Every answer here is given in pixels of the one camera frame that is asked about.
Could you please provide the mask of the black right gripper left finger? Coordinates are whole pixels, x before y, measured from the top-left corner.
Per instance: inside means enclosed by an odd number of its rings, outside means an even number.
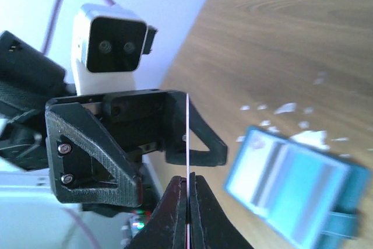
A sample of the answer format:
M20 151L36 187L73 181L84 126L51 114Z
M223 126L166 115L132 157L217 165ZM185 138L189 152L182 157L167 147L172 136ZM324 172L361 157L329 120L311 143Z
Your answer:
M174 176L146 226L127 248L183 249L186 247L187 180Z

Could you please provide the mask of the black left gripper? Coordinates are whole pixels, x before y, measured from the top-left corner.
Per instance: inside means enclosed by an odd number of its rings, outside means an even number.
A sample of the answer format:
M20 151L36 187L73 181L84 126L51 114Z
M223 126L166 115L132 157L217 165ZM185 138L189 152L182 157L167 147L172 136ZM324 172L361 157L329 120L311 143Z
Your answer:
M50 100L46 147L59 202L141 205L142 180L124 151L142 145L150 153L155 143L169 164L186 165L189 152L191 166L225 165L227 145L186 99L185 92L151 89ZM206 151L186 148L188 131Z

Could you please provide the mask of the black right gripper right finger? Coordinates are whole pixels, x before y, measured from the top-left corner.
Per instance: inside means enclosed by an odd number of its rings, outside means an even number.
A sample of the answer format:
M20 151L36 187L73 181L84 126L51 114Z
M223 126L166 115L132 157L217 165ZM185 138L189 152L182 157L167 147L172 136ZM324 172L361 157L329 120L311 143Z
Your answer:
M230 222L205 178L191 173L191 247L250 249L252 246Z

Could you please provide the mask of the red credit card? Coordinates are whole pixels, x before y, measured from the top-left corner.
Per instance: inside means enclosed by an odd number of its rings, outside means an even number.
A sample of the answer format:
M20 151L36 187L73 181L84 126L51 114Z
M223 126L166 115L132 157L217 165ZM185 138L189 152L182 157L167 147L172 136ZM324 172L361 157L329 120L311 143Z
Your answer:
M189 148L189 93L186 94L186 248L191 248L190 229L190 148Z

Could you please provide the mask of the blue card holder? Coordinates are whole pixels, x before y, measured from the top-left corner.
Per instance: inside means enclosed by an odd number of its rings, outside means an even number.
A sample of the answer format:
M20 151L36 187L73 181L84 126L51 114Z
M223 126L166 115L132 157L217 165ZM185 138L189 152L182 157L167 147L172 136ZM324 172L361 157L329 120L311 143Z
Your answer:
M251 126L225 190L297 248L339 248L358 235L369 170Z

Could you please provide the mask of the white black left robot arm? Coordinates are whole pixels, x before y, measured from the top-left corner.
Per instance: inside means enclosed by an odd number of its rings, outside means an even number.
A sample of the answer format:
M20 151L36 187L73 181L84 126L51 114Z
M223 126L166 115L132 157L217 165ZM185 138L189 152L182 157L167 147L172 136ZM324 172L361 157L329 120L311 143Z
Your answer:
M215 167L228 148L186 94L131 90L76 96L65 70L14 34L1 33L1 156L25 170L49 168L59 202L105 217L153 211L159 201L145 154Z

